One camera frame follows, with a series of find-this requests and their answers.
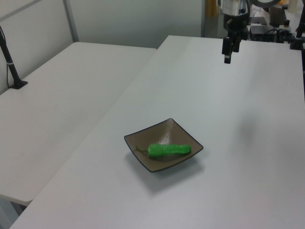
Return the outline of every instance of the green vegetable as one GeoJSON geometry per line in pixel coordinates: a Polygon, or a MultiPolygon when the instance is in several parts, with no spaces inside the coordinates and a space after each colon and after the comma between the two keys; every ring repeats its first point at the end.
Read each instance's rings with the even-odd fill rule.
{"type": "Polygon", "coordinates": [[[175,145],[175,144],[150,144],[147,150],[141,150],[136,147],[137,150],[141,152],[147,152],[150,157],[159,157],[172,154],[189,154],[191,152],[191,147],[189,145],[175,145]]]}

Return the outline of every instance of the white tabletop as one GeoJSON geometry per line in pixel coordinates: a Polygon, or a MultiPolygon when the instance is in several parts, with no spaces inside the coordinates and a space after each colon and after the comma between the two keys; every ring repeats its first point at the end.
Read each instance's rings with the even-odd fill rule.
{"type": "Polygon", "coordinates": [[[304,228],[301,53],[221,48],[168,37],[11,229],[304,228]],[[204,149],[150,173],[123,137],[169,117],[204,149]]]}
{"type": "Polygon", "coordinates": [[[0,197],[28,205],[155,49],[74,43],[0,96],[0,197]]]}

